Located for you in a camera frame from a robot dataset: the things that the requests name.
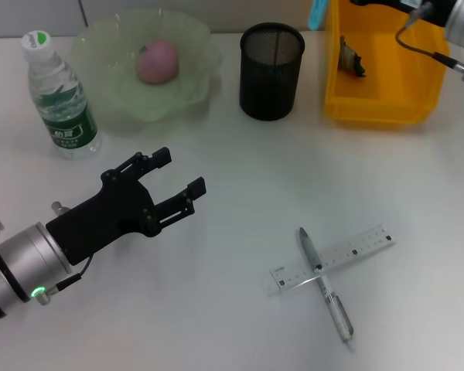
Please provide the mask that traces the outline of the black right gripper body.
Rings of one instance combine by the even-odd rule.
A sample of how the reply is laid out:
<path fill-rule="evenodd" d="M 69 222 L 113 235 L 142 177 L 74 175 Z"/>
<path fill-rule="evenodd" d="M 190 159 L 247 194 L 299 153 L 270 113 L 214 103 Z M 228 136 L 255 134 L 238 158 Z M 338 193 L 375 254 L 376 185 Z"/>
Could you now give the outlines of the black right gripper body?
<path fill-rule="evenodd" d="M 350 0 L 354 5 L 384 5 L 409 15 L 411 21 L 424 19 L 438 27 L 445 27 L 456 0 L 399 1 L 399 0 Z"/>

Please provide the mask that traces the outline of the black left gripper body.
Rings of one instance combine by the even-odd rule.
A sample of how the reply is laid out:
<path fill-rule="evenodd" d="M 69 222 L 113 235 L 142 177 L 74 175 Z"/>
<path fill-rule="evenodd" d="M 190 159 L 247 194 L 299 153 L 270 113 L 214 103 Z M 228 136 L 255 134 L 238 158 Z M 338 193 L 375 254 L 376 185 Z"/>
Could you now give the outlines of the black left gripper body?
<path fill-rule="evenodd" d="M 94 255 L 128 233 L 159 234 L 155 204 L 138 181 L 145 171 L 125 169 L 102 175 L 100 192 L 46 224 L 71 265 Z"/>

